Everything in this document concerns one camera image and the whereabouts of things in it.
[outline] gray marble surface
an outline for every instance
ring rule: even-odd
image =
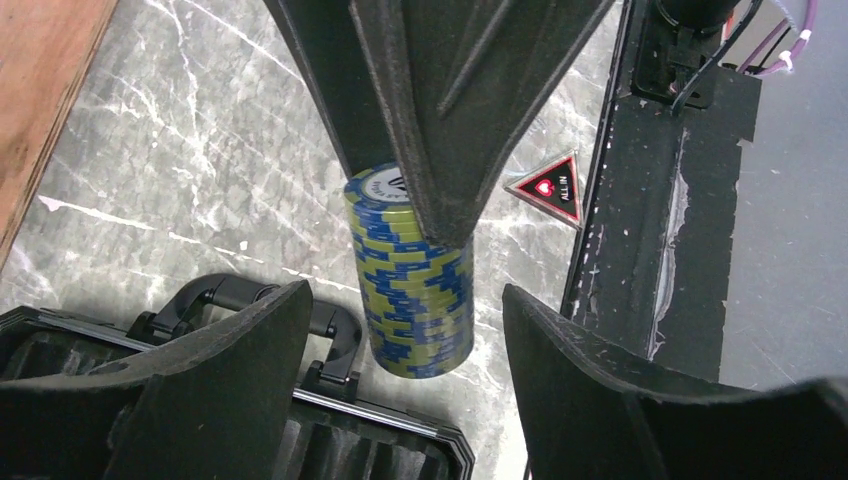
[[[616,6],[504,172],[579,150],[585,182]],[[9,260],[0,310],[61,307],[126,324],[211,272],[310,281],[361,315],[341,190],[312,98],[259,0],[122,0]],[[501,319],[505,283],[558,309],[574,232],[496,189],[475,233],[476,348],[438,379],[401,380],[363,352],[361,392],[456,422],[475,478],[526,461]],[[310,343],[305,360],[318,358]]]

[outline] stack of poker chips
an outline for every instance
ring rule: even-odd
[[[377,363],[416,379],[461,365],[474,347],[473,240],[427,243],[394,163],[353,177],[345,199]]]

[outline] heart symbol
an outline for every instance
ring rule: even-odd
[[[554,184],[547,178],[536,184],[536,191],[546,197],[554,194]]]

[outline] brown wooden panel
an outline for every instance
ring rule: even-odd
[[[0,0],[0,267],[118,0]]]

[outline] cable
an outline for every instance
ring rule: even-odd
[[[780,42],[782,42],[783,39],[786,38],[786,36],[789,35],[789,32],[791,32],[791,31],[792,31],[792,27],[786,27],[786,30],[783,31],[783,35],[781,35],[780,38],[778,38],[777,41],[774,42],[774,45],[771,46],[769,51],[766,52],[766,55],[763,57],[763,59],[760,60],[760,64],[757,65],[758,71],[763,68],[763,65],[766,64],[766,60],[768,60],[769,57],[771,57],[771,54],[774,53],[775,50],[777,50],[778,46],[780,46]]]
[[[762,78],[781,70],[792,71],[792,61],[801,55],[801,52],[804,51],[804,48],[806,48],[807,43],[810,41],[810,35],[813,33],[813,26],[816,23],[818,7],[818,0],[807,0],[807,13],[804,17],[804,27],[798,35],[798,40],[795,41],[795,44],[792,45],[791,49],[780,52],[780,60],[774,62],[770,67],[757,74],[757,77]]]
[[[754,16],[757,14],[757,11],[763,4],[763,0],[751,0],[751,4],[748,6],[748,11],[745,12],[745,16],[739,20],[739,23],[736,25],[736,28],[733,29],[733,33],[730,34],[730,38],[727,39],[724,44],[695,72],[695,75],[689,79],[689,82],[686,83],[686,86],[680,91],[677,95],[677,98],[674,99],[674,104],[671,106],[671,114],[674,116],[680,115],[680,112],[683,111],[683,107],[686,106],[686,101],[689,100],[689,97],[692,96],[692,93],[698,88],[698,84],[703,80],[704,75],[707,74],[710,70],[715,68],[718,65],[718,62],[724,58],[727,54],[728,50],[739,40],[739,37],[742,35],[742,32],[748,28],[748,25],[751,24],[751,20],[754,19]]]
[[[789,20],[787,20],[785,18],[783,20],[781,20],[781,22],[778,23],[777,26],[774,27],[774,29],[772,29],[772,31],[766,36],[766,38],[764,38],[763,41],[760,42],[759,45],[757,45],[757,48],[755,48],[754,51],[751,52],[750,55],[748,55],[748,58],[746,58],[745,61],[742,62],[741,65],[739,65],[739,68],[737,68],[736,71],[739,72],[739,73],[745,73],[745,70],[747,70],[748,67],[750,67],[752,63],[754,63],[754,60],[756,60],[757,55],[759,55],[760,52],[765,50],[766,46],[769,43],[771,43],[771,41],[774,39],[774,37],[777,36],[778,33],[780,33],[780,30],[782,30],[783,28],[786,28],[787,25],[789,25]],[[788,30],[787,30],[787,32],[784,32],[783,36],[780,37],[780,40],[778,40],[777,43],[769,51],[769,53],[766,54],[765,58],[770,57],[771,54],[774,53],[774,49],[777,48],[777,45],[780,44],[780,42],[786,36],[786,33],[788,33]]]

